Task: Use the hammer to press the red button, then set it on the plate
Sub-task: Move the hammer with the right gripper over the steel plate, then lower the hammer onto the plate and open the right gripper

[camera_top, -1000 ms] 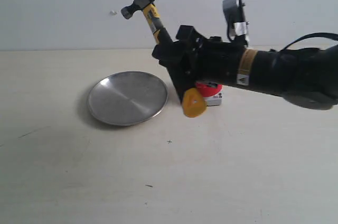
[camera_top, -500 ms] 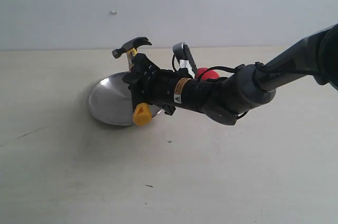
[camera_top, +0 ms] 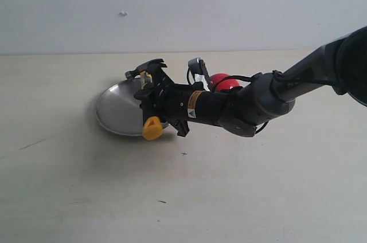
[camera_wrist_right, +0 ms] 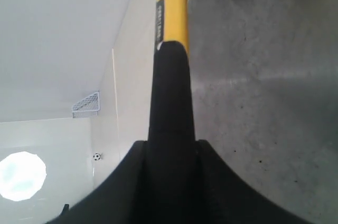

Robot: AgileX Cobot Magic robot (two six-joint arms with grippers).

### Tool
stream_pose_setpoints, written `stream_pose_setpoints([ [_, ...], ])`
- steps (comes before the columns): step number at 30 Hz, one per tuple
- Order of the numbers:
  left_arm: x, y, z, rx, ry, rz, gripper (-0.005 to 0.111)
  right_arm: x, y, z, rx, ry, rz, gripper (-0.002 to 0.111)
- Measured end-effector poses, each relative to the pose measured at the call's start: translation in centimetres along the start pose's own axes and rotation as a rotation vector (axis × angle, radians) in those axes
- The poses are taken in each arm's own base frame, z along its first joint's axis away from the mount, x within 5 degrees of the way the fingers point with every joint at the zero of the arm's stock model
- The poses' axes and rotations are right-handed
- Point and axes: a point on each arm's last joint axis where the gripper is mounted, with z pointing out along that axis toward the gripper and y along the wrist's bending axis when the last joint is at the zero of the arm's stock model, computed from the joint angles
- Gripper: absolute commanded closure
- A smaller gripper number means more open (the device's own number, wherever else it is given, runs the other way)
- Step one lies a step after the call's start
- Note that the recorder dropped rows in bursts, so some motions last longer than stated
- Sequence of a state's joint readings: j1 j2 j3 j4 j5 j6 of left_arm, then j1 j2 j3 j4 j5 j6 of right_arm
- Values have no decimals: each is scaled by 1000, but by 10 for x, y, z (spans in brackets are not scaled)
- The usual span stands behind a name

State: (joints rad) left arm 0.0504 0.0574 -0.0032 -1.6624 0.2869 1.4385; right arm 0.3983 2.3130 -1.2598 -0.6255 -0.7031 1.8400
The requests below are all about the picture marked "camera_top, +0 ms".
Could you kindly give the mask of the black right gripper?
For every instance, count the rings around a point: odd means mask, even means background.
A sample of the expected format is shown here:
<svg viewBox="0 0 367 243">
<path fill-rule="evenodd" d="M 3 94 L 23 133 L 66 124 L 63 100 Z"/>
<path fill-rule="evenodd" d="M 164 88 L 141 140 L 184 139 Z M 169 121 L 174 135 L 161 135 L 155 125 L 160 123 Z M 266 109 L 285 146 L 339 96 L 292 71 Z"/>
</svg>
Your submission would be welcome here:
<svg viewBox="0 0 367 243">
<path fill-rule="evenodd" d="M 206 91 L 201 83 L 194 85 L 175 84 L 163 71 L 167 68 L 161 58 L 151 60 L 147 73 L 151 75 L 155 102 L 159 114 L 178 136 L 186 136 L 188 122 L 218 127 L 242 127 L 243 118 L 233 110 L 235 93 L 242 87 L 231 87 L 222 91 Z"/>
</svg>

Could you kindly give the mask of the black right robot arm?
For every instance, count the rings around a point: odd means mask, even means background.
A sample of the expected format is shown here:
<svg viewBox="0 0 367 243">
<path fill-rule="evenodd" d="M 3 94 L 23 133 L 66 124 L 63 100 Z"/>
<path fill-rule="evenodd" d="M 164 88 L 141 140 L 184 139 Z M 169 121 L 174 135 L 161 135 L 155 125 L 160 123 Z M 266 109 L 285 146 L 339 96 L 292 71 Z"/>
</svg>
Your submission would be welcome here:
<svg viewBox="0 0 367 243">
<path fill-rule="evenodd" d="M 252 137 L 270 120 L 288 114 L 297 97 L 325 85 L 365 105 L 366 29 L 320 46 L 285 72 L 243 77 L 247 85 L 230 90 L 205 91 L 176 84 L 161 67 L 154 65 L 149 70 L 154 83 L 154 114 L 170 123 L 179 136 L 186 136 L 188 122 L 195 122 Z"/>
</svg>

